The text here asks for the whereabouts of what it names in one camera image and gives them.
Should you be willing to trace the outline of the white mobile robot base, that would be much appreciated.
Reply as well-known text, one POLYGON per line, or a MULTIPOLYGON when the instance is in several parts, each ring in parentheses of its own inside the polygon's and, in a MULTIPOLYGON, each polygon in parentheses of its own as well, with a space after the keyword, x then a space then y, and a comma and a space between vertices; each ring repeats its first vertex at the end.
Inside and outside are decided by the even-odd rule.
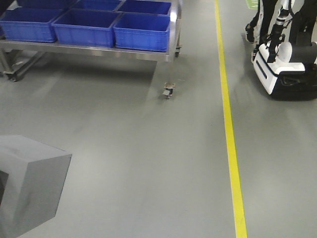
MULTIPOLYGON (((293 0, 283 0, 281 8, 293 8, 294 3, 293 0)), ((271 34, 281 14, 280 10, 275 23, 270 24, 268 34, 271 34)), ((292 15, 288 15, 284 20, 280 43, 276 47, 271 46, 270 41, 262 44, 256 55, 252 52, 252 64, 265 91, 274 100, 315 100, 317 98, 317 44, 312 41, 312 38, 308 46, 290 43, 289 35, 292 25, 292 15)))

